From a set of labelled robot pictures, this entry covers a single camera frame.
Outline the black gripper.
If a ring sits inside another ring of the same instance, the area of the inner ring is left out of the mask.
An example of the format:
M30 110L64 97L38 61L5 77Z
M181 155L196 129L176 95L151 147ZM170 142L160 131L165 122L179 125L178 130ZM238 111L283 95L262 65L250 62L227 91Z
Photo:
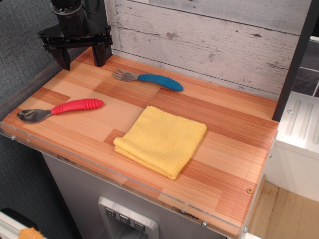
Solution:
M106 62L106 46L102 42L94 45L94 36L104 31L97 32L97 27L86 17L83 4L51 2L50 8L56 15L58 24L39 31L37 35L58 65L70 70L71 59L66 48L92 46L95 66L103 67Z

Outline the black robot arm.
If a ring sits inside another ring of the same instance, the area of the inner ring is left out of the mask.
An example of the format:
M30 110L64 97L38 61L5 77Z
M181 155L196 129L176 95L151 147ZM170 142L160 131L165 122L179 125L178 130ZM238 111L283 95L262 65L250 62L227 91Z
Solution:
M38 37L41 38L44 49L51 53L58 65L70 70L71 59L67 50L91 47L95 65L104 66L112 55L113 44L104 2L52 0L50 8L59 23L39 31Z

